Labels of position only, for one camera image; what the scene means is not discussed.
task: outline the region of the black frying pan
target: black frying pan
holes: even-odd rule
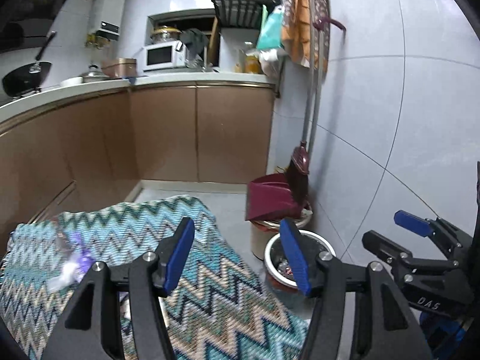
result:
[[[3,90],[10,97],[23,96],[37,90],[49,75],[52,64],[50,62],[39,62],[42,59],[45,49],[57,35],[52,31],[35,57],[35,63],[25,64],[12,70],[2,79]]]

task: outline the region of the blue gripper pad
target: blue gripper pad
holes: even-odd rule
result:
[[[308,296],[311,291],[311,284],[308,278],[308,262],[298,242],[301,236],[295,224],[289,223],[286,219],[282,219],[280,222],[280,241],[282,242],[286,259],[289,261],[298,289],[305,296]]]
[[[403,210],[395,212],[393,220],[395,224],[402,226],[421,237],[428,237],[433,233],[433,230],[425,219],[419,218],[418,216]]]
[[[165,283],[163,287],[168,295],[177,288],[180,276],[182,276],[183,267],[187,261],[188,253],[194,242],[194,237],[195,223],[189,218],[180,240],[177,245],[175,245],[175,249],[172,252],[169,262],[166,264]]]

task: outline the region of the white countertop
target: white countertop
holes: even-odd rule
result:
[[[113,79],[109,81],[89,82],[87,84],[71,85],[59,87],[22,97],[21,99],[12,101],[0,107],[0,123],[30,111],[42,105],[56,102],[58,100],[85,95],[87,93],[107,91],[116,88],[127,88],[130,82],[127,79]]]
[[[160,73],[152,76],[144,76],[136,79],[135,87],[142,85],[154,85],[160,83],[194,82],[201,85],[202,82],[225,81],[235,83],[258,83],[274,84],[275,82],[263,74],[247,74],[233,72],[184,72],[184,73]],[[53,88],[36,93],[21,99],[12,101],[0,107],[0,123],[30,111],[42,105],[56,102],[69,97],[86,95],[92,92],[102,92],[112,89],[128,88],[130,82],[126,79],[90,82],[87,84],[72,85],[68,87]]]
[[[183,73],[160,73],[152,76],[138,77],[135,86],[151,85],[159,83],[182,83],[195,82],[201,85],[202,82],[229,81],[234,83],[252,84],[275,84],[275,81],[264,74],[234,73],[234,72],[183,72]]]

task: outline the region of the water heater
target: water heater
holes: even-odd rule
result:
[[[88,33],[117,41],[125,0],[93,0]]]

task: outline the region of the blue patterned rug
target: blue patterned rug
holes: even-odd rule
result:
[[[173,234],[184,216],[195,240],[177,289],[165,301],[169,336],[178,359],[295,359],[307,324],[292,315],[218,232],[215,217],[197,198],[182,195],[120,203],[97,212],[64,212],[61,229],[79,232],[96,260],[128,263]],[[19,225],[3,260],[0,315],[22,349],[40,360],[74,286],[49,294],[46,281],[63,263],[50,221]],[[131,323],[122,319],[125,358],[136,359]]]

